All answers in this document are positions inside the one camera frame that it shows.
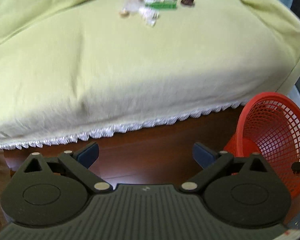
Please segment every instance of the silver screw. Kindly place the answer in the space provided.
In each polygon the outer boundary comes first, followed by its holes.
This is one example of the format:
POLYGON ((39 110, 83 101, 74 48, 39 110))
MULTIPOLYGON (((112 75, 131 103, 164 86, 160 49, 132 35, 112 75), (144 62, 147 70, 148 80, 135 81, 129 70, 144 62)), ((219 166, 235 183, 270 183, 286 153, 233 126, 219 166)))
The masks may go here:
POLYGON ((181 185, 181 187, 183 189, 185 189, 185 190, 194 190, 194 189, 196 189, 198 187, 198 185, 196 183, 194 183, 194 182, 188 181, 188 182, 183 183, 181 185))
POLYGON ((94 185, 94 188, 97 190, 106 190, 110 188, 110 184, 106 182, 98 182, 94 185))

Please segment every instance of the white lace trim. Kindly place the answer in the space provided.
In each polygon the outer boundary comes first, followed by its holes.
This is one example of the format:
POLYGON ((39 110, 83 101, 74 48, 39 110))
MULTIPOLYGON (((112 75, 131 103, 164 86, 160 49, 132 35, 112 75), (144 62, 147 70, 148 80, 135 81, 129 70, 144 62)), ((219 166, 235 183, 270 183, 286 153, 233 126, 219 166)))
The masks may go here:
POLYGON ((87 141, 90 137, 94 139, 101 138, 101 137, 112 137, 113 134, 116 132, 126 133, 128 131, 135 131, 141 128, 154 127, 157 125, 164 125, 164 124, 172 125, 178 120, 184 121, 189 117, 199 118, 201 115, 208 115, 211 112, 220 112, 221 110, 226 110, 229 107, 237 108, 240 105, 244 106, 246 103, 247 101, 229 103, 223 106, 216 106, 214 108, 209 108, 209 109, 201 108, 190 112, 181 113, 172 117, 160 118, 160 119, 145 121, 142 123, 115 124, 103 128, 97 127, 87 132, 74 133, 62 137, 52 137, 52 138, 41 139, 41 140, 24 140, 24 141, 14 141, 10 143, 2 143, 0 144, 0 149, 14 150, 17 148, 21 150, 22 148, 29 148, 29 146, 42 148, 43 145, 51 146, 51 145, 59 145, 59 144, 68 144, 71 142, 76 143, 78 139, 82 141, 87 141))

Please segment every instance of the plastic laundry basket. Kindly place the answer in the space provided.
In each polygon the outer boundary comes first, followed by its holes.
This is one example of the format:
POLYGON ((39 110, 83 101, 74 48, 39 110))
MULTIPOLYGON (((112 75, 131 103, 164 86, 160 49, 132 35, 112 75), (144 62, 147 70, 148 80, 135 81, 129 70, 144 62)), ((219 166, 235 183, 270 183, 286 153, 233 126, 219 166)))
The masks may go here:
POLYGON ((261 93, 244 107, 224 150, 237 157, 261 153, 270 163, 291 197, 300 194, 300 176, 291 165, 300 161, 300 109, 278 93, 261 93))

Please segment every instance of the pile of items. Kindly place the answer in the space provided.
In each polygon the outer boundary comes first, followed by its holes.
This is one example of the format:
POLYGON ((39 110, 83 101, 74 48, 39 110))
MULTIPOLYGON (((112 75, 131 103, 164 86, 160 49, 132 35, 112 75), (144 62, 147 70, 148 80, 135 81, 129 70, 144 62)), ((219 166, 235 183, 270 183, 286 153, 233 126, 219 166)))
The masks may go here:
MULTIPOLYGON (((159 9, 176 9, 178 0, 126 0, 123 9, 120 11, 122 17, 133 13, 139 13, 146 23, 154 26, 158 17, 159 9)), ((181 0, 181 4, 193 6, 194 0, 181 0)))

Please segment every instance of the red mesh basket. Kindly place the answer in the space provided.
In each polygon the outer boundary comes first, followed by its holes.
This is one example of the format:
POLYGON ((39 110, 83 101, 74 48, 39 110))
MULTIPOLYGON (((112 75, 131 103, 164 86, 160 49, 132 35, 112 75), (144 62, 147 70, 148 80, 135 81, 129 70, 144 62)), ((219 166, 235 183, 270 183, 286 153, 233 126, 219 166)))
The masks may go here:
POLYGON ((300 194, 300 175, 291 165, 300 161, 300 109, 278 93, 261 93, 244 107, 236 133, 224 150, 237 157, 261 153, 270 163, 291 197, 300 194))

